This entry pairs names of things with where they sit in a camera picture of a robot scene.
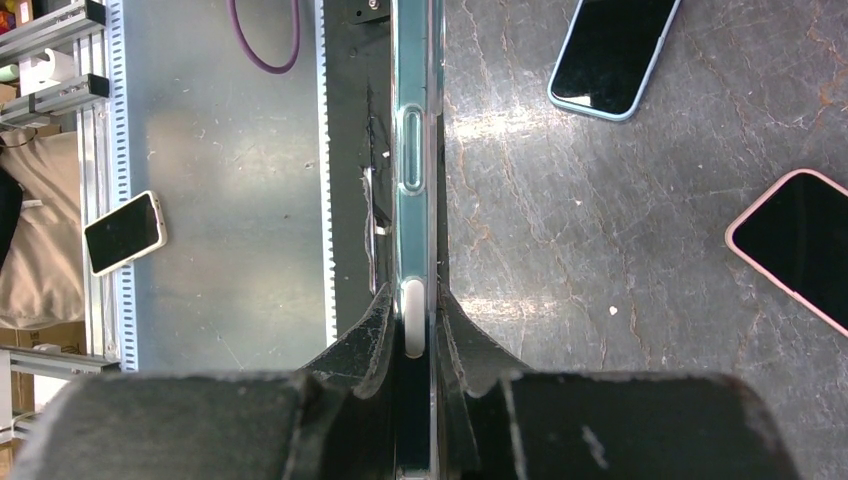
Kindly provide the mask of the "clear phone case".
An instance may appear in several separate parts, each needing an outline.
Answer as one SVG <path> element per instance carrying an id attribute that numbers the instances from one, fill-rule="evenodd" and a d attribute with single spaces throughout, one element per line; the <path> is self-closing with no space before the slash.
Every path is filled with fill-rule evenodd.
<path id="1" fill-rule="evenodd" d="M 436 311 L 435 121 L 430 1 L 391 4 L 395 461 L 401 479 L 439 476 L 432 328 Z"/>

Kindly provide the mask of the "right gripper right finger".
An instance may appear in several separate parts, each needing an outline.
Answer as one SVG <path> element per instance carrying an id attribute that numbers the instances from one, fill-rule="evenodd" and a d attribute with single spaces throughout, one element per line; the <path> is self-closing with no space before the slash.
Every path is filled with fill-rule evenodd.
<path id="1" fill-rule="evenodd" d="M 534 370 L 438 296 L 445 479 L 795 479 L 761 397 L 717 372 Z"/>

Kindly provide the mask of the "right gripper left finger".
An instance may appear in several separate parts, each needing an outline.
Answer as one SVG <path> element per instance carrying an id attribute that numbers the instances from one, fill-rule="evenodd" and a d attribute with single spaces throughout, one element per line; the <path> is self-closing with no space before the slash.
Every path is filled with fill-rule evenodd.
<path id="1" fill-rule="evenodd" d="M 294 371 L 107 373 L 67 384 L 13 479 L 387 479 L 395 326 L 383 287 Z"/>

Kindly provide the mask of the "black phone teal edge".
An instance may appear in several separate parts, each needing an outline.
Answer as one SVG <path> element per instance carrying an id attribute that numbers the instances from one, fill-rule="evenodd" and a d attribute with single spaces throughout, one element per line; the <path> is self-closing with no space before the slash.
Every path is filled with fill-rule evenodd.
<path id="1" fill-rule="evenodd" d="M 435 295 L 439 299 L 450 285 L 448 259 L 448 227 L 445 180 L 445 128 L 444 128 L 444 1 L 430 1 L 430 60 L 432 77 L 429 94 L 431 113 L 435 121 L 435 186 L 436 186 L 436 276 Z"/>

